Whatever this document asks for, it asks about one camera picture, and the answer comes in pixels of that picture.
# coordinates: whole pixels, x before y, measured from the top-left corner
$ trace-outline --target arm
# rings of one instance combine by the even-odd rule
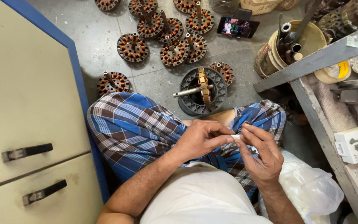
[[[233,131],[214,121],[194,120],[176,145],[122,184],[103,207],[97,224],[133,224],[169,176],[188,160],[233,142]]]
[[[249,175],[265,201],[269,220],[274,224],[304,224],[301,215],[278,182],[284,157],[273,136],[249,124],[243,124],[241,133],[241,140],[235,140],[235,143]],[[260,159],[251,155],[246,144],[253,145],[258,150]]]

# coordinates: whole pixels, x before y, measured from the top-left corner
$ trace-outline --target yellow label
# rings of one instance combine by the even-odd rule
[[[348,61],[343,61],[338,63],[339,66],[339,75],[338,79],[345,77],[349,73],[349,64]]]

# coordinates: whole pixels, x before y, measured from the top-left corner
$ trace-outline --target video on phone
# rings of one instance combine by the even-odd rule
[[[256,30],[259,22],[247,21],[243,19],[226,18],[222,27],[221,34],[231,35],[235,37],[249,37]]]

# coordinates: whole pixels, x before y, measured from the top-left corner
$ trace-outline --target blue cabinet edge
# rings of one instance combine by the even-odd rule
[[[17,13],[22,15],[32,24],[37,26],[43,32],[54,38],[57,42],[67,47],[68,54],[71,60],[71,66],[73,68],[74,77],[77,84],[78,94],[80,96],[82,112],[84,119],[86,119],[86,112],[88,110],[89,104],[87,95],[85,92],[85,86],[82,79],[82,72],[80,67],[80,62],[78,61],[77,50],[75,43],[70,39],[66,34],[64,34],[60,29],[58,29],[53,23],[51,23],[47,18],[45,18],[40,12],[33,8],[24,0],[1,0],[3,3],[8,5],[10,8],[15,10]],[[93,156],[93,162],[95,164],[95,169],[97,173],[97,179],[99,181],[100,191],[102,193],[103,202],[106,203],[110,198],[110,194],[107,188],[107,182],[103,170],[102,158],[99,153],[97,145],[92,139],[88,131],[89,142],[91,143],[91,153]]]

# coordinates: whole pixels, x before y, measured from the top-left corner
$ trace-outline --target white shirt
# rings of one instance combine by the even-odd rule
[[[140,224],[271,224],[257,216],[241,184],[203,163],[177,169],[146,208]]]

